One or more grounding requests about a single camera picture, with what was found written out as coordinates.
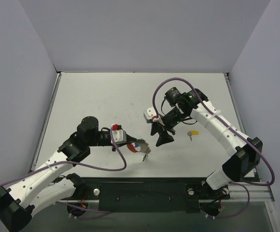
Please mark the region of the key with yellow tag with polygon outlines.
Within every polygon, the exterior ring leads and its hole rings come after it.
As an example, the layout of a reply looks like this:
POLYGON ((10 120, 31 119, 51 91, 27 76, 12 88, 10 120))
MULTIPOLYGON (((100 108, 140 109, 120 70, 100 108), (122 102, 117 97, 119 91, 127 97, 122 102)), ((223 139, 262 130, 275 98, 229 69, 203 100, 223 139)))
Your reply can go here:
POLYGON ((190 130, 190 131, 187 133, 187 135, 189 136, 190 141, 192 141, 194 135, 199 135, 199 131, 197 131, 197 130, 190 130))

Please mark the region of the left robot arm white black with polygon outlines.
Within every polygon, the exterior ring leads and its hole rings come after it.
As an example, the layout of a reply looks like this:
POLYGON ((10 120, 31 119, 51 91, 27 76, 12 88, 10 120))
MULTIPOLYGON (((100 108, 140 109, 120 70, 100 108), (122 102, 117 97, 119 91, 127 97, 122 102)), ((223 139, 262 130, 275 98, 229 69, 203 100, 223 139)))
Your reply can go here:
POLYGON ((119 147, 136 143, 121 125, 98 129, 98 119, 87 116, 57 151, 38 169, 19 179, 0 185, 0 220, 10 232, 18 232, 43 208, 64 198, 79 199, 85 192, 85 183, 78 175, 66 177, 57 186, 51 182, 64 172, 80 164, 90 155, 92 146, 119 147))

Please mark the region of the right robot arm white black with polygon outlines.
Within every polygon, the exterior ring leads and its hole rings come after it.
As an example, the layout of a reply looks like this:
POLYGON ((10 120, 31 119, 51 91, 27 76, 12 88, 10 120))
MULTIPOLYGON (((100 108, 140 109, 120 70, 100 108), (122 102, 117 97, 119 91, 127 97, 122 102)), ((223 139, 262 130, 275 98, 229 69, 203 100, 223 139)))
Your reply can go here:
POLYGON ((152 107, 143 113, 152 125, 151 135, 159 135, 156 147, 173 142, 174 127, 191 117, 208 130, 230 157, 202 182, 204 197, 216 196, 228 183, 240 181, 259 164, 262 141, 251 139, 232 126, 199 89, 180 93, 173 87, 165 93, 165 99, 172 109, 164 116, 152 107))

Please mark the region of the keyring bunch with coloured tags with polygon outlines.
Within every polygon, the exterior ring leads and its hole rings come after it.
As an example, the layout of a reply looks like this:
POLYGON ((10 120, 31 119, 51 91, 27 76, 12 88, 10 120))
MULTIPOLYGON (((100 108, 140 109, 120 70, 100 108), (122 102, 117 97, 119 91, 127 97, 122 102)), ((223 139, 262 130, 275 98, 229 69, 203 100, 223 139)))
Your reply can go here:
POLYGON ((142 162, 145 162, 151 152, 149 144, 144 139, 137 139, 135 142, 128 143, 127 148, 133 153, 142 153, 142 162))

